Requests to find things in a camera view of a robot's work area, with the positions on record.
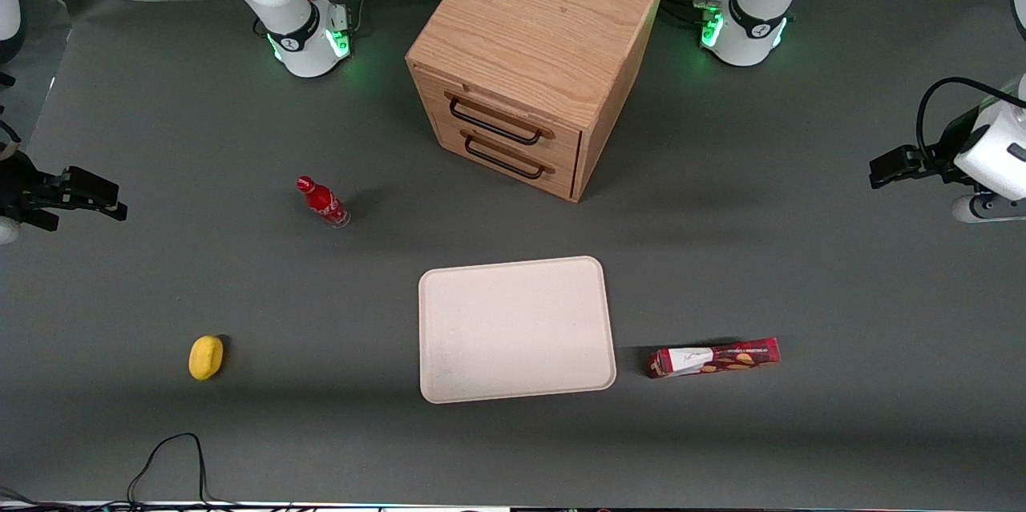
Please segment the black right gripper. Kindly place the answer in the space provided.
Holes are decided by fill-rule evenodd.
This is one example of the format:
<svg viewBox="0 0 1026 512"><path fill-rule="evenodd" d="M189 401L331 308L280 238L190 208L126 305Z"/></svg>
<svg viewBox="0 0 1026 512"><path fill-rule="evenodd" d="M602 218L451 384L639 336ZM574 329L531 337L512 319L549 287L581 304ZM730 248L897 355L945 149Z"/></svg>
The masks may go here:
<svg viewBox="0 0 1026 512"><path fill-rule="evenodd" d="M90 203L64 203L63 196ZM1 212L3 233L23 227L54 232L61 216L49 212L94 212L117 221L127 219L127 205L119 203L119 187L81 167L69 166L51 173L37 169L18 147L4 147L1 162Z"/></svg>

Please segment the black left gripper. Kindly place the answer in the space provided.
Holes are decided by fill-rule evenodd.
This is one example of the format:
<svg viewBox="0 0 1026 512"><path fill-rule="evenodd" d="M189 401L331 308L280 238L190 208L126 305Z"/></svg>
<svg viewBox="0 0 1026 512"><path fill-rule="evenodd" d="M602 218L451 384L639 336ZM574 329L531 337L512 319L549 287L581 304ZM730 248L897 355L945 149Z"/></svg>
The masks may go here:
<svg viewBox="0 0 1026 512"><path fill-rule="evenodd" d="M974 184L963 169L954 164L955 157L963 150L964 143L938 142L931 146L905 144L884 155L886 160L869 162L869 181L873 190L903 179L940 178L943 183Z"/></svg>

